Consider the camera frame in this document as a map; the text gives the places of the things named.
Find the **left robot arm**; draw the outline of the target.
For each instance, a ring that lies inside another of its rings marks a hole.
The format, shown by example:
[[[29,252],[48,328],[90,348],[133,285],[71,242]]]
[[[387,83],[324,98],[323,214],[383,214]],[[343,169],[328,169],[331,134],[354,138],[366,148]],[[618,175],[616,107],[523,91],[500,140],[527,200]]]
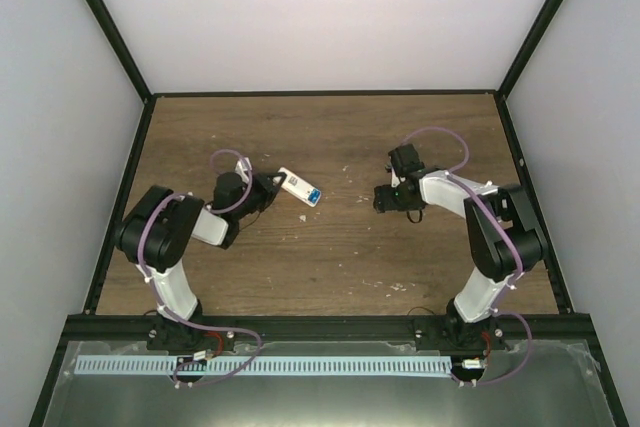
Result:
[[[270,207],[284,181],[283,173],[223,173],[210,202],[154,185],[121,221],[115,247],[152,289],[158,335],[184,351],[196,349],[207,334],[258,337],[247,329],[204,325],[202,303],[189,285],[183,257],[192,240],[230,248],[243,230],[242,220]]]

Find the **blue battery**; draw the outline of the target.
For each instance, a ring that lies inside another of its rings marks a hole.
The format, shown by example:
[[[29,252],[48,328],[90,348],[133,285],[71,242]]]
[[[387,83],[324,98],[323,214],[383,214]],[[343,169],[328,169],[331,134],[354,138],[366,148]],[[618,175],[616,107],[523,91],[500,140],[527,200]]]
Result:
[[[311,206],[315,206],[318,203],[320,197],[321,197],[321,192],[317,189],[313,189],[310,192],[307,200]]]

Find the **white remote control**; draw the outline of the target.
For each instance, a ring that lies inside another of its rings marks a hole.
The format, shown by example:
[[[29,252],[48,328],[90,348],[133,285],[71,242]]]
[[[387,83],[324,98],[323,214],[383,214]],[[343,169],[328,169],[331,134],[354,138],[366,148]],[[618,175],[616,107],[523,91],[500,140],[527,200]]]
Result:
[[[297,174],[293,173],[292,171],[290,171],[285,167],[281,167],[278,170],[278,172],[284,172],[287,174],[286,181],[282,185],[282,188],[287,193],[289,193],[294,198],[303,202],[305,205],[309,207],[314,208],[317,206],[318,203],[315,206],[311,206],[307,198],[313,189],[319,190],[318,188],[316,188],[315,186],[313,186],[312,184],[310,184],[309,182],[307,182],[306,180],[304,180],[303,178],[301,178],[300,176],[298,176]]]

